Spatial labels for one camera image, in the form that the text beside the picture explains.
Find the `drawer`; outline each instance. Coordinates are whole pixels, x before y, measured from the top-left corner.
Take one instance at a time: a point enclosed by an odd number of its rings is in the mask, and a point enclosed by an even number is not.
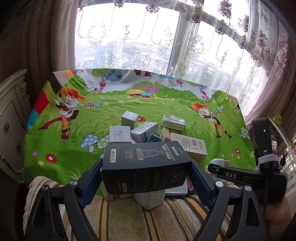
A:
[[[17,97],[12,89],[0,100],[0,155],[20,119],[19,112]]]
[[[1,161],[5,162],[15,173],[21,173],[24,164],[24,136],[25,130],[23,129],[21,120],[19,120],[1,158]]]

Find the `metal bolt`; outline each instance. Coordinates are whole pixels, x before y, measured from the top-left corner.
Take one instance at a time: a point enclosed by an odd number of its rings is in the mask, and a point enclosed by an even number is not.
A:
[[[41,191],[45,191],[45,190],[47,190],[48,189],[48,185],[43,185],[42,187],[41,187]]]
[[[216,186],[221,188],[224,186],[224,184],[223,184],[223,182],[217,181]]]
[[[72,180],[69,182],[69,185],[70,186],[75,186],[77,184],[77,181],[76,180]]]
[[[246,189],[246,191],[252,191],[252,188],[250,186],[245,186],[244,188]]]

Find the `white box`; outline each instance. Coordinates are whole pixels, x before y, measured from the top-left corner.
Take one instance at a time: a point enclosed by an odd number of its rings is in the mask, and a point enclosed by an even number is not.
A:
[[[163,116],[163,127],[183,131],[185,129],[185,126],[186,123],[184,119],[177,118],[173,115]]]
[[[146,143],[151,134],[159,136],[157,122],[146,121],[131,131],[131,136],[136,143]]]
[[[178,141],[188,156],[196,160],[198,164],[207,157],[207,148],[205,146],[204,140],[179,135],[176,133],[171,133],[170,137],[172,141]]]
[[[117,194],[117,195],[109,194],[107,192],[104,184],[101,185],[101,191],[102,191],[103,196],[104,196],[104,199],[106,201],[114,201],[114,200],[129,198],[129,197],[132,197],[133,196],[133,194]]]
[[[131,130],[135,129],[138,126],[139,115],[130,111],[126,111],[121,116],[121,125],[129,126]]]
[[[168,130],[168,128],[163,128],[161,141],[170,141],[170,131]]]
[[[129,126],[110,126],[109,145],[131,144],[131,128]]]
[[[165,200],[165,190],[135,193],[134,197],[145,210],[150,210],[163,204]]]
[[[182,186],[176,188],[170,188],[165,190],[166,197],[183,197],[188,193],[187,180],[185,180]]]

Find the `drawer knob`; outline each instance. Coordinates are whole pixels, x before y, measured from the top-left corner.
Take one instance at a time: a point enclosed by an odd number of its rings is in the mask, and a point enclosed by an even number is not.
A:
[[[5,130],[8,130],[9,129],[9,123],[8,122],[5,122],[4,128],[5,128]]]

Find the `lace curtain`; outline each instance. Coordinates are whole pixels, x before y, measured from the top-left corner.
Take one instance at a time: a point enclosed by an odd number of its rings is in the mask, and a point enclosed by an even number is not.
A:
[[[278,44],[287,33],[258,0],[114,0],[106,17],[93,18],[89,29],[82,28],[99,3],[82,0],[75,36],[77,68],[142,69],[210,86],[235,96],[245,117],[271,71],[282,78],[275,59],[285,51]],[[119,18],[130,3],[144,5]],[[128,15],[134,21],[128,22]],[[78,58],[82,48],[88,56]]]

